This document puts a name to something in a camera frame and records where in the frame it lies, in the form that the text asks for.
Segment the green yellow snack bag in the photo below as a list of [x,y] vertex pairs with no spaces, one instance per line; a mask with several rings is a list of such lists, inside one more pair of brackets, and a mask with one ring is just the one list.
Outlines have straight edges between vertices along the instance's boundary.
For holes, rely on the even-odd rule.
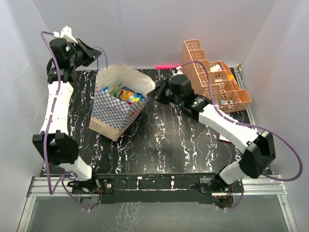
[[114,89],[108,90],[107,93],[112,95],[113,97],[118,97],[119,91],[121,90],[122,82],[120,82]]

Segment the blue checkered paper bag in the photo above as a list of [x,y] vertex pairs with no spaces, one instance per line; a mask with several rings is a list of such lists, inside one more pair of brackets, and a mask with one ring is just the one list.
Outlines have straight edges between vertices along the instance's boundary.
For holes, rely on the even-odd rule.
[[[142,94],[144,99],[128,104],[107,93],[120,82],[121,89],[127,87]],[[100,70],[96,77],[89,128],[112,141],[117,141],[144,109],[149,101],[146,95],[154,88],[155,82],[151,77],[127,65],[113,64]]]

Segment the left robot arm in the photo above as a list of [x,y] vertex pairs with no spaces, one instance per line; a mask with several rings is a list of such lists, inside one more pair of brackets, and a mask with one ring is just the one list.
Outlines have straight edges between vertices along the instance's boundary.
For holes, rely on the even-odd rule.
[[76,68],[87,67],[102,53],[80,39],[56,38],[48,48],[53,57],[46,66],[48,104],[40,133],[33,135],[32,142],[44,159],[72,173],[90,193],[99,189],[100,181],[92,176],[92,168],[79,155],[77,142],[69,137],[68,113],[73,94]]

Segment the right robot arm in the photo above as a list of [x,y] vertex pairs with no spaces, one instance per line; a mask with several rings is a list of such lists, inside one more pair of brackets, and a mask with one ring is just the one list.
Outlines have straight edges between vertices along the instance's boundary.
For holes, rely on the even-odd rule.
[[234,182],[247,176],[258,178],[276,157],[271,133],[239,125],[224,112],[216,111],[210,99],[194,92],[184,74],[164,78],[147,96],[161,104],[178,105],[185,115],[217,131],[242,154],[240,160],[225,166],[214,176],[209,183],[214,190],[225,192]]

